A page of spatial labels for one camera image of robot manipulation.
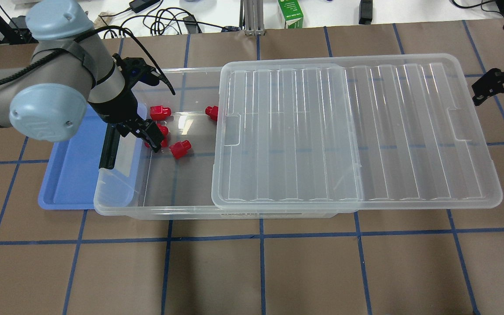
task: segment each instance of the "clear plastic box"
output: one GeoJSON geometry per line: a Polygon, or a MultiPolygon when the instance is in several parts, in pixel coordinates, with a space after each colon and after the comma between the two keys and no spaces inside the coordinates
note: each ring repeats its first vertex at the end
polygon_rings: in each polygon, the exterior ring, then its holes
{"type": "Polygon", "coordinates": [[[94,206],[102,215],[331,217],[502,200],[453,56],[263,60],[166,74],[178,95],[138,86],[136,96],[170,106],[170,143],[189,140],[193,150],[178,161],[168,149],[139,144],[138,159],[119,150],[132,157],[137,180],[100,170],[94,206]],[[204,109],[217,103],[216,125],[204,109]],[[112,198],[126,193],[129,201],[112,198]]]}

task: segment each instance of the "gray robot arm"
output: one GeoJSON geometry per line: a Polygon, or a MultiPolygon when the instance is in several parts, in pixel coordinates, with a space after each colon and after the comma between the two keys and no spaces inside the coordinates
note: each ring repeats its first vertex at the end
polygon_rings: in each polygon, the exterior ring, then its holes
{"type": "Polygon", "coordinates": [[[37,140],[64,141],[78,130],[89,102],[122,136],[131,132],[155,151],[160,148],[162,134],[138,116],[131,92],[137,81],[163,81],[172,90],[164,74],[156,72],[160,69],[142,58],[110,56],[74,0],[44,0],[26,20],[40,42],[30,67],[44,64],[20,77],[22,69],[0,70],[0,128],[13,126],[37,140]]]}

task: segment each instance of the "blue tray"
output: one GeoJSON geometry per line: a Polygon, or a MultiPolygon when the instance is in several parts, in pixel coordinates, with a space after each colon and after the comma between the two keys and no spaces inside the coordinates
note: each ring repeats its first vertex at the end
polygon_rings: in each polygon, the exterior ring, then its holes
{"type": "Polygon", "coordinates": [[[38,204],[46,210],[93,209],[106,123],[87,107],[78,132],[57,142],[46,168],[38,204]]]}

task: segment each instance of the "tiled tabletop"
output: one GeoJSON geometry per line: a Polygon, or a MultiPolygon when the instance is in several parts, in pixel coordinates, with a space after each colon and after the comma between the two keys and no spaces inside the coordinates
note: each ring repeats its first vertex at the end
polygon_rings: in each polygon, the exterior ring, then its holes
{"type": "MultiPolygon", "coordinates": [[[[504,70],[502,23],[142,42],[164,68],[445,52],[471,84],[492,67],[504,70]]],[[[132,40],[106,45],[142,55],[132,40]]],[[[0,46],[0,68],[26,66],[33,49],[0,46]]],[[[504,95],[477,111],[504,190],[504,95]]],[[[369,210],[315,220],[138,221],[46,211],[37,197],[51,149],[0,129],[0,315],[504,314],[504,201],[490,210],[369,210]]]]}

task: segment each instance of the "green and white carton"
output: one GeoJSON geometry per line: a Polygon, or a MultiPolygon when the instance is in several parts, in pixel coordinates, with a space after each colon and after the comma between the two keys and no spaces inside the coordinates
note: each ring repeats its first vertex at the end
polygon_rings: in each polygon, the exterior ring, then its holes
{"type": "Polygon", "coordinates": [[[302,14],[298,0],[278,0],[280,4],[280,16],[285,28],[302,28],[305,16],[302,14]]]}

